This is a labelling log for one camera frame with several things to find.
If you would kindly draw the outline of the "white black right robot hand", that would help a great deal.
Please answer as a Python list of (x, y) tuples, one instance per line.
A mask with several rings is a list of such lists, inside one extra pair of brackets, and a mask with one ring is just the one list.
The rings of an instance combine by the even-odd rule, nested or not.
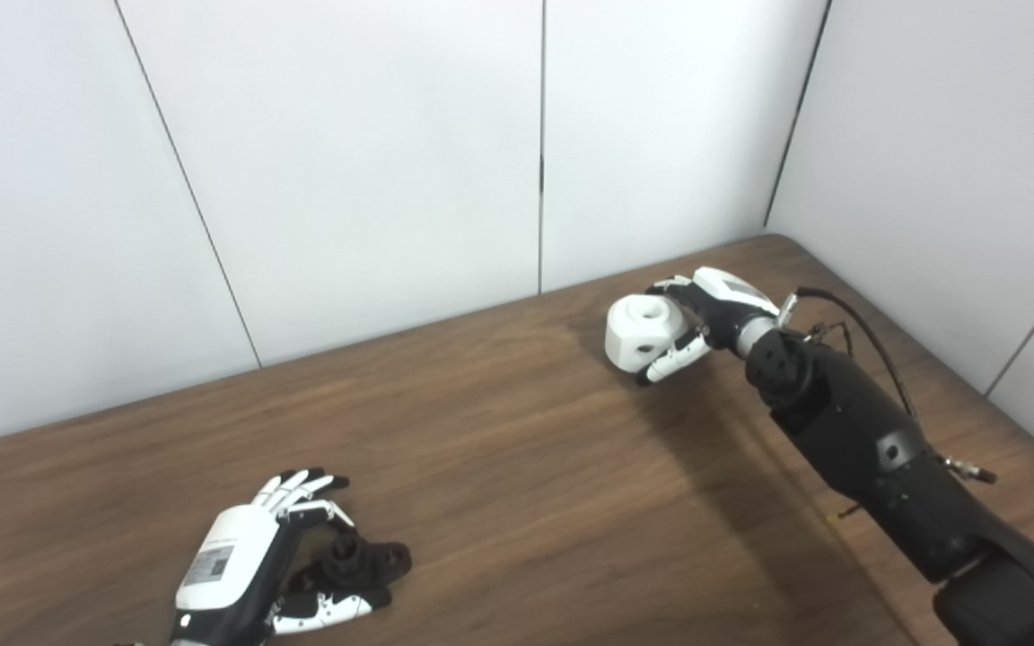
[(781, 311), (764, 293), (727, 271), (698, 268), (692, 277), (673, 275), (649, 286), (647, 295), (666, 297), (692, 312), (697, 324), (678, 335), (635, 375), (636, 384), (658, 383), (712, 351), (744, 359), (752, 344), (778, 327)]

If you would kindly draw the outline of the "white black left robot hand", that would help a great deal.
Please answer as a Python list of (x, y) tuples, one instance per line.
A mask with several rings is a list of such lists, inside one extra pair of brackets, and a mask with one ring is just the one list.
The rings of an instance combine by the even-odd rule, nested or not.
[(389, 605), (382, 586), (311, 583), (282, 587), (304, 532), (328, 525), (355, 535), (355, 523), (321, 492), (348, 479), (323, 467), (266, 481), (250, 502), (219, 512), (175, 596), (171, 645), (267, 645), (279, 635), (316, 633)]

